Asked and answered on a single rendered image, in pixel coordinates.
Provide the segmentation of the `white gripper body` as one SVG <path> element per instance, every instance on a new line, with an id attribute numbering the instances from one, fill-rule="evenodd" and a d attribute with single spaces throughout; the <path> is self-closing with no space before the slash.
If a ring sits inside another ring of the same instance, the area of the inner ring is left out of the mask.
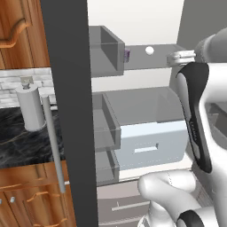
<path id="1" fill-rule="evenodd" d="M 169 67 L 180 67 L 195 61 L 194 51 L 177 51 L 167 56 L 167 65 Z"/>

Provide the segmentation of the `grey fridge shelf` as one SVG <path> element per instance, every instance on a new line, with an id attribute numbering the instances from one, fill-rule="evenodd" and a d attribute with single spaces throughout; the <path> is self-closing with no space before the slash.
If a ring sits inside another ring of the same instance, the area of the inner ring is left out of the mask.
<path id="1" fill-rule="evenodd" d="M 149 55 L 145 49 L 147 45 L 130 45 L 126 47 L 129 51 L 129 61 L 124 64 L 125 70 L 168 68 L 167 56 L 184 48 L 177 44 L 151 44 L 154 52 Z"/>

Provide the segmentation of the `grey fridge door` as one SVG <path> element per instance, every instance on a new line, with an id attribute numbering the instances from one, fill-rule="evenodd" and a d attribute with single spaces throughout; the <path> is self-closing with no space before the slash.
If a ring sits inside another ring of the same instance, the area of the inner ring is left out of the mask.
<path id="1" fill-rule="evenodd" d="M 87 0 L 41 0 L 76 227 L 98 227 Z"/>
<path id="2" fill-rule="evenodd" d="M 195 61 L 176 75 L 177 95 L 186 121 L 192 151 L 206 174 L 216 212 L 227 208 L 227 150 L 212 137 L 206 105 L 227 101 L 227 0 L 185 0 L 180 43 L 194 43 Z"/>

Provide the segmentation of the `white fridge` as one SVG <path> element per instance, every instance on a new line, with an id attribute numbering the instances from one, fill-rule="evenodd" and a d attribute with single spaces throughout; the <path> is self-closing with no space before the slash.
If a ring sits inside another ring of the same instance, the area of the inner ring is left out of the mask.
<path id="1" fill-rule="evenodd" d="M 168 44 L 179 37 L 185 0 L 88 0 L 89 24 L 105 22 L 127 44 Z M 227 20 L 215 32 L 227 26 Z M 218 213 L 219 227 L 227 227 L 227 208 Z"/>

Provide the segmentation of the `grey fridge door bin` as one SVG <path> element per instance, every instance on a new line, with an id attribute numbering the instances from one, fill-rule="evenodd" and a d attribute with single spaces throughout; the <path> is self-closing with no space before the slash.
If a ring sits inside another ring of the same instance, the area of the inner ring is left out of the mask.
<path id="1" fill-rule="evenodd" d="M 96 152 L 121 148 L 121 126 L 104 92 L 92 94 L 94 143 Z"/>
<path id="2" fill-rule="evenodd" d="M 207 104 L 207 112 L 211 125 L 227 138 L 227 104 Z"/>
<path id="3" fill-rule="evenodd" d="M 118 76 L 124 73 L 125 43 L 106 26 L 89 26 L 91 76 Z"/>
<path id="4" fill-rule="evenodd" d="M 114 150 L 95 153 L 97 186 L 119 182 L 119 163 Z"/>

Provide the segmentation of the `pale blue crisper drawer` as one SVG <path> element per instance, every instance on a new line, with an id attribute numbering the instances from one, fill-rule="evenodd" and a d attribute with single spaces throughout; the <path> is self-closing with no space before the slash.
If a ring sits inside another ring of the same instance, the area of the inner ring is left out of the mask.
<path id="1" fill-rule="evenodd" d="M 178 162 L 188 132 L 178 96 L 167 87 L 106 93 L 121 126 L 120 170 Z"/>

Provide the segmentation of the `grey freezer drawer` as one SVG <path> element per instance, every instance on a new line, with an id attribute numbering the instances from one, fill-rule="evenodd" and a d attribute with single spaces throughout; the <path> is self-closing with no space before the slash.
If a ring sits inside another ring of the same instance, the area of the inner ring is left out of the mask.
<path id="1" fill-rule="evenodd" d="M 98 192 L 98 227 L 137 227 L 149 205 L 112 211 L 112 207 L 148 201 L 138 189 L 137 181 L 101 186 Z"/>

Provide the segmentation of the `metal paper towel holder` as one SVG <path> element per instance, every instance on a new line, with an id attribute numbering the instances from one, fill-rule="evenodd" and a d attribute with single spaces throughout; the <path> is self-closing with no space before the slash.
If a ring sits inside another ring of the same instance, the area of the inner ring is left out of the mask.
<path id="1" fill-rule="evenodd" d="M 32 76 L 21 76 L 20 81 L 24 90 L 28 90 L 30 85 L 34 83 Z"/>

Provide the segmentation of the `white paper towel roll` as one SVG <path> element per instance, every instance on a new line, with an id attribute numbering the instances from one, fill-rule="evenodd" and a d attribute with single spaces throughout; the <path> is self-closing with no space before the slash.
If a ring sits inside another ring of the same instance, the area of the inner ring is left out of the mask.
<path id="1" fill-rule="evenodd" d="M 16 94 L 27 131 L 38 131 L 45 126 L 45 119 L 38 87 L 29 82 L 22 83 Z"/>

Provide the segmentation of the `wooden drawer front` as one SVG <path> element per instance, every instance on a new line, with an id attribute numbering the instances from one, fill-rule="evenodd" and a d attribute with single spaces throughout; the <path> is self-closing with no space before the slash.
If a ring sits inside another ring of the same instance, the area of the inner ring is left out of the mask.
<path id="1" fill-rule="evenodd" d="M 45 179 L 33 185 L 27 184 L 14 189 L 8 189 L 5 191 L 1 190 L 0 192 L 44 186 L 49 184 L 59 184 L 55 164 L 53 162 L 26 165 L 15 168 L 0 168 L 0 186 L 24 183 L 39 177 L 45 177 Z"/>

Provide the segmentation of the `wooden base cupboard door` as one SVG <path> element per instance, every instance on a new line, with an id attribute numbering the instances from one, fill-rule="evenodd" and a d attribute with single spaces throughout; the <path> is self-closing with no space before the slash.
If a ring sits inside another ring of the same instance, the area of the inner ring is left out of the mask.
<path id="1" fill-rule="evenodd" d="M 27 202 L 36 192 L 48 192 Z M 13 213 L 20 227 L 33 227 L 34 223 L 53 223 L 67 218 L 59 227 L 76 227 L 74 205 L 70 186 L 65 193 L 61 193 L 57 184 L 31 187 L 5 192 L 6 198 L 15 197 L 10 203 Z"/>

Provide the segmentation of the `wooden wall cupboard door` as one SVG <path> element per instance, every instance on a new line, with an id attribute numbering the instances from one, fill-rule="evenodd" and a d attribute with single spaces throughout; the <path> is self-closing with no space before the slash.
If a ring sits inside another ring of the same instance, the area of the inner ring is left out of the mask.
<path id="1" fill-rule="evenodd" d="M 0 49 L 0 69 L 48 67 L 50 59 L 40 0 L 0 0 L 0 39 L 8 38 L 20 19 L 31 26 L 20 33 L 12 48 Z"/>

